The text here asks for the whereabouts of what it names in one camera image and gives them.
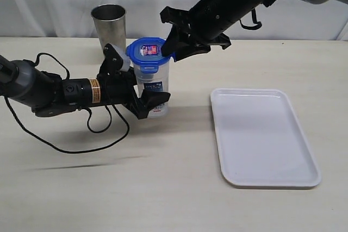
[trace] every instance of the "stainless steel cup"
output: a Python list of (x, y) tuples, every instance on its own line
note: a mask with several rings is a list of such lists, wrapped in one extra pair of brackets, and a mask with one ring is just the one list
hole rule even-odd
[(100, 5), (92, 9), (94, 25), (102, 46), (108, 43), (126, 51), (126, 10), (115, 4)]

